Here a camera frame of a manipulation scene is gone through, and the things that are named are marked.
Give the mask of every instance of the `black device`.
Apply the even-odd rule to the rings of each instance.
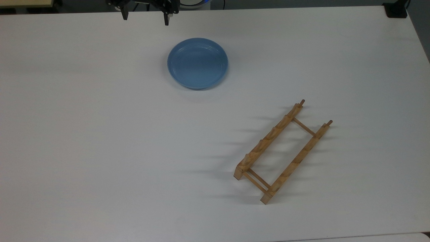
[[[382,4],[385,8],[385,13],[388,18],[405,19],[408,16],[406,12],[405,4],[410,0],[398,0],[395,3],[384,3]]]
[[[106,4],[113,5],[121,10],[123,19],[127,20],[129,10],[127,4],[131,0],[106,0]],[[179,0],[137,0],[136,3],[150,4],[158,8],[164,14],[164,24],[169,25],[169,19],[173,14],[179,12]]]

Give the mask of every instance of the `wooden dowel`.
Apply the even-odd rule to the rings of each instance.
[[[263,185],[265,185],[267,188],[270,187],[270,185],[263,180],[263,178],[261,178],[259,175],[257,175],[257,173],[255,173],[255,171],[253,171],[251,168],[248,169],[249,173],[251,173],[251,175],[253,175],[255,178],[257,178],[261,183],[263,183]]]
[[[254,183],[255,186],[257,186],[262,192],[264,192],[265,194],[267,193],[267,190],[264,189],[258,182],[256,182],[252,177],[249,176],[248,173],[243,173],[243,175],[248,178],[252,183]]]
[[[304,130],[306,130],[308,133],[310,133],[312,136],[315,135],[315,133],[310,130],[310,128],[306,127],[306,125],[304,125],[302,122],[300,122],[298,119],[293,118],[293,121],[296,122],[298,125],[300,125],[300,127],[302,127]]]

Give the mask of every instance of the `black cable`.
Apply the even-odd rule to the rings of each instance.
[[[137,9],[137,6],[139,6],[139,3],[136,3],[135,8],[133,8],[133,12],[134,12],[134,10],[136,10],[136,9]]]

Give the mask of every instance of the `blue plate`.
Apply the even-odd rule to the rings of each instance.
[[[167,67],[182,86],[204,89],[222,80],[227,72],[228,59],[219,44],[193,38],[180,42],[170,51]]]

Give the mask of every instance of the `white table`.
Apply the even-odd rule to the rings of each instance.
[[[167,71],[191,37],[229,57],[215,88]],[[0,241],[428,231],[429,80],[410,19],[381,6],[0,16]],[[301,99],[300,121],[333,124],[263,205],[234,168]],[[255,165],[270,183],[310,138],[284,134]]]

